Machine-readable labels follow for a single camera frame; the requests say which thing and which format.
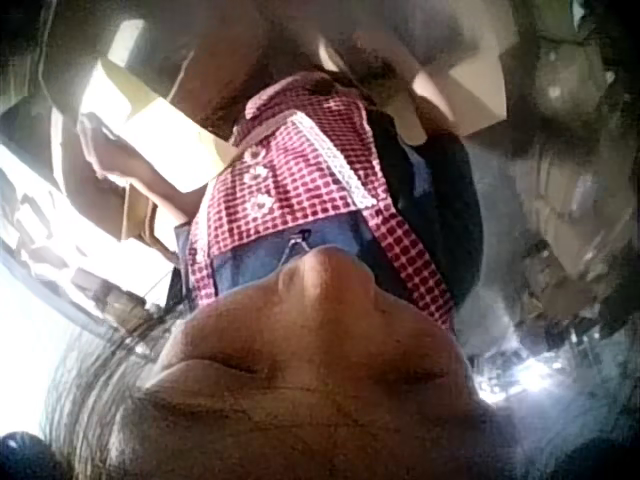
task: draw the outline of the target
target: red checkered apron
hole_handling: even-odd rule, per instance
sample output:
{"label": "red checkered apron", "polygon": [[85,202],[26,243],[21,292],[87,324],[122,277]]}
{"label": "red checkered apron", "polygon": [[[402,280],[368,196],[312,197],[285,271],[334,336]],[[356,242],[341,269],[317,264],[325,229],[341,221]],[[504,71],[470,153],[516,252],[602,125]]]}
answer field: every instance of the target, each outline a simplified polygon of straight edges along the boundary
{"label": "red checkered apron", "polygon": [[429,253],[396,212],[357,91],[302,73],[254,97],[233,142],[240,154],[210,182],[187,255],[198,306],[216,297],[212,259],[296,225],[360,211],[413,296],[444,328],[451,297]]}

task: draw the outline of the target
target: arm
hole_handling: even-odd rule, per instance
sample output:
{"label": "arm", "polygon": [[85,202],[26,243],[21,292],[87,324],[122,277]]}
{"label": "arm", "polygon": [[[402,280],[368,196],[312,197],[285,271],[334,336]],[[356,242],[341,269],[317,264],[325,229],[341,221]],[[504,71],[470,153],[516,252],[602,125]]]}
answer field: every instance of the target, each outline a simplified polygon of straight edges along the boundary
{"label": "arm", "polygon": [[178,222],[194,219],[206,190],[203,185],[183,193],[167,181],[138,151],[122,140],[109,138],[100,119],[88,115],[78,126],[82,149],[98,175],[105,173],[129,180]]}
{"label": "arm", "polygon": [[181,192],[164,178],[149,162],[141,163],[131,183],[149,199],[165,209],[178,222],[191,222],[198,210],[207,189],[206,185],[191,192]]}
{"label": "arm", "polygon": [[416,114],[427,135],[456,133],[455,118],[431,76],[392,33],[378,25],[356,34],[358,44],[389,63],[406,84]]}

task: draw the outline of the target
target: hand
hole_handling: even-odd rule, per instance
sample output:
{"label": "hand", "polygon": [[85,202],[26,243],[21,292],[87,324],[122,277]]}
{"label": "hand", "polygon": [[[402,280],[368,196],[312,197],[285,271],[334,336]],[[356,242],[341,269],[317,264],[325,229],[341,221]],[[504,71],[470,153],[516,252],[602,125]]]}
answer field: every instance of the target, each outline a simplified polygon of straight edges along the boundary
{"label": "hand", "polygon": [[137,178],[148,162],[131,145],[107,135],[108,128],[94,113],[80,117],[78,134],[82,150],[98,176]]}
{"label": "hand", "polygon": [[412,80],[422,68],[400,39],[378,22],[365,22],[364,26],[353,35],[353,40],[358,48],[384,60],[406,80]]}

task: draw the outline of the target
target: forearm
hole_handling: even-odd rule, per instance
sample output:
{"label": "forearm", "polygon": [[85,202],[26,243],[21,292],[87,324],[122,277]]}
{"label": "forearm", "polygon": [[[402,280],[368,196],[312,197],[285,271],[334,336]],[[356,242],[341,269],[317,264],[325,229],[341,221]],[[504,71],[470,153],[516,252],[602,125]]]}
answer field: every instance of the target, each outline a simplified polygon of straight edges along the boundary
{"label": "forearm", "polygon": [[148,162],[141,164],[130,180],[138,190],[160,208],[165,209],[179,224],[195,218],[207,188],[203,185],[192,192],[181,192]]}
{"label": "forearm", "polygon": [[389,63],[406,84],[418,120],[427,135],[455,132],[455,119],[449,103],[420,62],[393,33],[373,23],[359,32],[356,38],[362,47]]}
{"label": "forearm", "polygon": [[400,78],[407,83],[418,120],[427,135],[455,132],[455,117],[446,98],[431,76],[404,50],[389,59]]}

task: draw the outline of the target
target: black object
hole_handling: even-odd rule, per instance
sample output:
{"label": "black object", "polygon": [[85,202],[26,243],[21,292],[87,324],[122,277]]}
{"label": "black object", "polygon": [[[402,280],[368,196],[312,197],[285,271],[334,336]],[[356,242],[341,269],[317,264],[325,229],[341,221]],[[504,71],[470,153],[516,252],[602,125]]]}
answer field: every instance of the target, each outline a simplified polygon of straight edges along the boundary
{"label": "black object", "polygon": [[0,438],[0,478],[62,480],[68,476],[41,438],[26,432],[14,432]]}

